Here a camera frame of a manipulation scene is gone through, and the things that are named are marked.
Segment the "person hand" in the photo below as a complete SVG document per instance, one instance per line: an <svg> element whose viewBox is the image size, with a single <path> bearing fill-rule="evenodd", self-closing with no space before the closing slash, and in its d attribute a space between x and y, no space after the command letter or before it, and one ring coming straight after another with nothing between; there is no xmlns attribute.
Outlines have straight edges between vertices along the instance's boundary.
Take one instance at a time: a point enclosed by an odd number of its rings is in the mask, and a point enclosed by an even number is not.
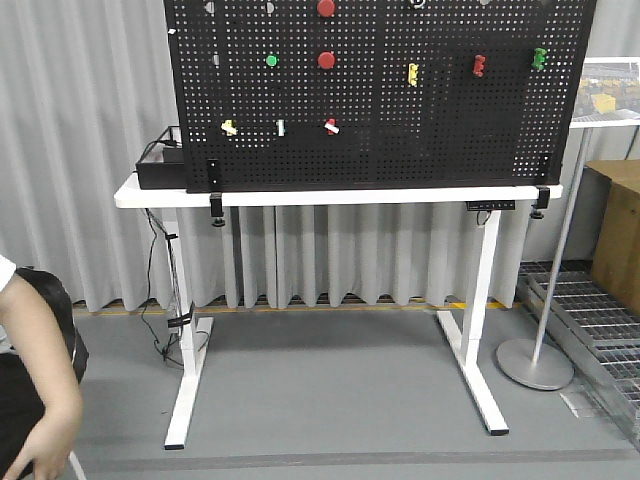
<svg viewBox="0 0 640 480"><path fill-rule="evenodd" d="M77 435L74 425L43 418L31 430L3 479L18 479L31 464L35 479L57 479L63 472Z"/></svg>

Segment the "person forearm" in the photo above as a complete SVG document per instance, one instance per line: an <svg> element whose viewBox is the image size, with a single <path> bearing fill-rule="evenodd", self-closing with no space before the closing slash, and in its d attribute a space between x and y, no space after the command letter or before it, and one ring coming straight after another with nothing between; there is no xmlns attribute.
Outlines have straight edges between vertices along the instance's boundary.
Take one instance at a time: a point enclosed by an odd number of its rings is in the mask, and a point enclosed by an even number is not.
<svg viewBox="0 0 640 480"><path fill-rule="evenodd" d="M44 403L43 418L79 431L83 401L57 321L39 293L17 275L1 291L1 325Z"/></svg>

